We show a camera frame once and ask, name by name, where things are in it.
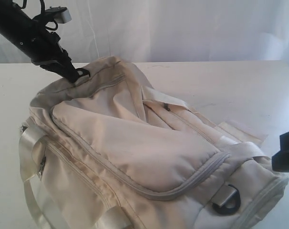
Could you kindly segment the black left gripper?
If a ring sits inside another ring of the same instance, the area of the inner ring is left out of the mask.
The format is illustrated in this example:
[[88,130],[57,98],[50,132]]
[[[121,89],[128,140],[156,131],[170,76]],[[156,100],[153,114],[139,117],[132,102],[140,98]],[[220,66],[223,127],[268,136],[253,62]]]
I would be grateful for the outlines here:
[[68,53],[60,44],[56,32],[30,32],[31,61],[50,72],[62,72],[61,76],[75,83],[84,75],[83,68],[75,68]]

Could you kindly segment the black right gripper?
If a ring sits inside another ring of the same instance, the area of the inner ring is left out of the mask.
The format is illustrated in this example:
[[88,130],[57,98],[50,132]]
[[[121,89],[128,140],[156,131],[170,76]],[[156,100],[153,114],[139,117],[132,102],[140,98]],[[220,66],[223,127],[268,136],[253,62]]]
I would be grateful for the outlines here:
[[289,132],[279,136],[280,150],[272,157],[272,169],[276,172],[289,172]]

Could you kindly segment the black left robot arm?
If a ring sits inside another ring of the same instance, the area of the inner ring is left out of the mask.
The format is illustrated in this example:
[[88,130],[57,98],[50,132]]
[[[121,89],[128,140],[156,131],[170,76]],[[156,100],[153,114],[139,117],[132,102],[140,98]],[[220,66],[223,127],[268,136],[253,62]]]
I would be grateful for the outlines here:
[[40,14],[30,18],[24,11],[27,1],[18,5],[12,0],[0,0],[0,34],[27,55],[31,62],[49,72],[75,83],[89,71],[76,69],[56,33],[59,24],[71,21],[67,7],[45,7],[40,1]]

